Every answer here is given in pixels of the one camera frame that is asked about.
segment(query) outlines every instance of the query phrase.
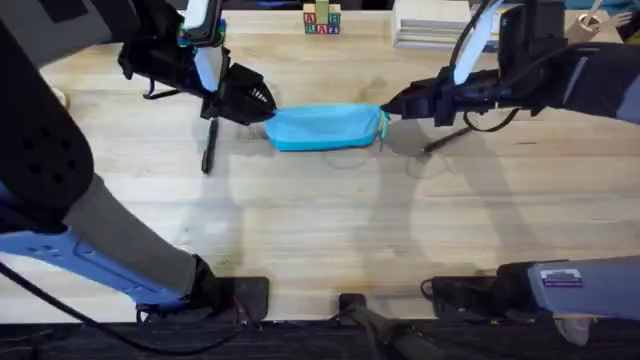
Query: stack of paper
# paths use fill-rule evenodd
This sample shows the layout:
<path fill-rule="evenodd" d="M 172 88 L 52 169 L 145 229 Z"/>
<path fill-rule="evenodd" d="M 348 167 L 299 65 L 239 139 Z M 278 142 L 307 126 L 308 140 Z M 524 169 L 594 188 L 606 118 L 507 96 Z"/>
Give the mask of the stack of paper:
<path fill-rule="evenodd" d="M 467 1 L 396 0 L 391 21 L 393 46 L 450 50 L 470 18 Z"/>

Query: cable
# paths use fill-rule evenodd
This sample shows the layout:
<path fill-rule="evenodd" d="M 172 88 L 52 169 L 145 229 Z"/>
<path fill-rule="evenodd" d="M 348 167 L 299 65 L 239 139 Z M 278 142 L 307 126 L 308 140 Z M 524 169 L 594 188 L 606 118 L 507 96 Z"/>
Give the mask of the cable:
<path fill-rule="evenodd" d="M 77 320 L 82 321 L 83 323 L 85 323 L 88 326 L 91 326 L 93 328 L 96 328 L 97 330 L 103 332 L 105 335 L 116 339 L 120 342 L 123 342 L 137 350 L 140 351 L 144 351 L 144 352 L 148 352 L 148 353 L 152 353 L 152 354 L 157 354 L 157 355 L 170 355 L 170 356 L 192 356 L 192 355 L 197 355 L 197 354 L 201 354 L 205 351 L 209 351 L 209 350 L 213 350 L 217 347 L 220 347 L 222 345 L 224 345 L 225 343 L 231 341 L 232 339 L 236 338 L 238 335 L 242 334 L 243 332 L 245 332 L 248 327 L 243 326 L 240 329 L 237 329 L 233 332 L 231 332 L 230 334 L 224 336 L 223 338 L 219 339 L 218 341 L 214 342 L 213 344 L 198 348 L 198 349 L 194 349 L 194 350 L 188 350 L 188 351 L 174 351 L 174 350 L 166 350 L 166 349 L 158 349 L 158 348 L 154 348 L 154 347 L 150 347 L 144 344 L 140 344 L 134 340 L 129 339 L 128 337 L 122 335 L 121 333 L 113 330 L 112 328 L 110 328 L 109 326 L 106 326 L 104 324 L 101 324 L 97 321 L 95 321 L 94 319 L 84 315 L 83 313 L 75 310 L 74 308 L 70 307 L 69 305 L 61 302 L 60 300 L 56 299 L 55 297 L 51 296 L 49 293 L 45 292 L 44 290 L 40 289 L 39 287 L 37 287 L 36 285 L 34 285 L 33 283 L 31 283 L 29 280 L 25 279 L 24 277 L 22 277 L 20 274 L 16 273 L 15 271 L 11 270 L 11 268 L 9 268 L 8 266 L 6 266 L 3 262 L 0 262 L 0 273 L 2 275 L 4 275 L 5 277 L 7 277 L 9 280 L 13 281 L 14 283 L 16 283 L 18 286 L 22 287 L 23 289 L 27 290 L 28 292 L 30 292 L 31 294 L 37 296 L 38 298 L 40 298 L 41 300 L 43 300 L 44 302 L 48 303 L 49 305 L 57 308 L 58 310 L 66 313 L 67 315 L 76 318 Z"/>
<path fill-rule="evenodd" d="M 513 119 L 516 117 L 516 115 L 518 114 L 518 112 L 521 110 L 522 108 L 515 108 L 513 110 L 511 110 L 511 112 L 509 113 L 509 115 L 507 115 L 506 118 L 504 118 L 504 120 L 502 120 L 502 122 L 496 126 L 490 127 L 488 129 L 480 129 L 479 127 L 475 126 L 471 120 L 469 120 L 469 112 L 465 111 L 464 114 L 462 115 L 462 120 L 464 120 L 464 123 L 467 124 L 467 126 L 471 129 L 473 129 L 474 131 L 479 131 L 479 132 L 496 132 L 498 130 L 502 130 L 505 126 L 511 124 L 511 122 L 513 121 Z"/>

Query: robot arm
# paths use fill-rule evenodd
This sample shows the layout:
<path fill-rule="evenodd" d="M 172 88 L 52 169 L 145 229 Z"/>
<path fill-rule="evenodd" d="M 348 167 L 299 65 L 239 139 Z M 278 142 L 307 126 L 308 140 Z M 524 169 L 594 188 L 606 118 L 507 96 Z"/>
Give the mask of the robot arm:
<path fill-rule="evenodd" d="M 273 108 L 237 108 L 251 100 L 244 97 L 245 90 L 263 84 L 262 77 L 237 64 L 229 67 L 228 51 L 221 46 L 214 48 L 226 59 L 217 64 L 220 88 L 210 91 L 200 80 L 194 58 L 208 49 L 207 36 L 219 36 L 212 30 L 219 2 L 206 2 L 205 20 L 193 28 L 197 36 L 189 36 L 204 47 L 178 46 L 182 17 L 164 1 L 107 0 L 109 5 L 77 0 L 77 8 L 67 8 L 74 5 L 70 0 L 64 9 L 55 1 L 58 5 L 47 9 L 46 3 L 16 0 L 0 5 L 6 84 L 0 88 L 0 251 L 45 261 L 109 286 L 144 311 L 205 307 L 221 313 L 233 308 L 233 298 L 241 297 L 234 288 L 242 280 L 216 278 L 197 255 L 165 242 L 109 193 L 94 174 L 85 137 L 37 71 L 37 66 L 85 46 L 125 40 L 119 59 L 123 68 L 137 72 L 137 66 L 145 64 L 138 73 L 201 97 L 207 115 L 228 115 L 241 123 L 264 120 Z M 119 12 L 123 22 L 109 21 L 105 9 Z M 45 42 L 59 41 L 42 46 L 41 35 Z M 251 117 L 257 113 L 262 117 Z M 260 294 L 255 302 L 259 308 L 251 314 L 261 319 L 266 316 L 268 280 L 250 281 L 252 295 Z"/>

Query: wooden table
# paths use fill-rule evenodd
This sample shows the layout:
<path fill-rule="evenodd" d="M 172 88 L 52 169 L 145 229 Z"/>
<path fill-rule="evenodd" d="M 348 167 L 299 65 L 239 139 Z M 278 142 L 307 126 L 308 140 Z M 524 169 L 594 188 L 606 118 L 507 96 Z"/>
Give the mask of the wooden table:
<path fill-rule="evenodd" d="M 233 59 L 263 73 L 281 107 L 380 104 L 449 58 L 393 49 L 386 12 L 344 13 L 339 37 L 304 35 L 296 12 L 225 17 Z M 126 81 L 117 53 L 96 46 L 44 69 L 69 94 L 97 172 L 145 223 L 216 274 L 268 276 L 270 319 L 327 318 L 343 292 L 366 293 L 388 316 L 429 317 L 418 284 L 435 275 L 640 253 L 633 125 L 545 110 L 424 157 L 421 147 L 451 129 L 397 121 L 380 153 L 279 153 L 259 127 L 223 122 L 215 172 L 204 177 L 200 101 L 143 100 L 147 81 Z M 495 67 L 494 57 L 479 66 Z M 489 117 L 487 126 L 499 121 Z M 133 320 L 124 295 L 31 259 L 2 260 L 98 320 Z M 4 278 L 0 293 L 2 322 L 70 320 Z"/>

